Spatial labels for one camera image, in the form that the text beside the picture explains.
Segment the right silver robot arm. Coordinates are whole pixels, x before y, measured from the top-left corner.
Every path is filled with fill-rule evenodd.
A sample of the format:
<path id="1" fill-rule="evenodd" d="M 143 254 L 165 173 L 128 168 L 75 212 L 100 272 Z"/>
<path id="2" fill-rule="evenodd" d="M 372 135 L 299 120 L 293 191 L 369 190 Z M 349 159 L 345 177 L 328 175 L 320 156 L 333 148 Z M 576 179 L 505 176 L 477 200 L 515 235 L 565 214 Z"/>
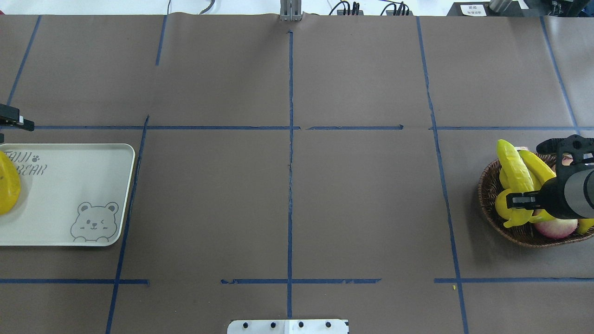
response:
<path id="1" fill-rule="evenodd" d="M 540 190 L 509 193 L 505 204 L 509 209 L 543 210 L 554 218 L 593 218 L 593 170 L 561 173 Z"/>

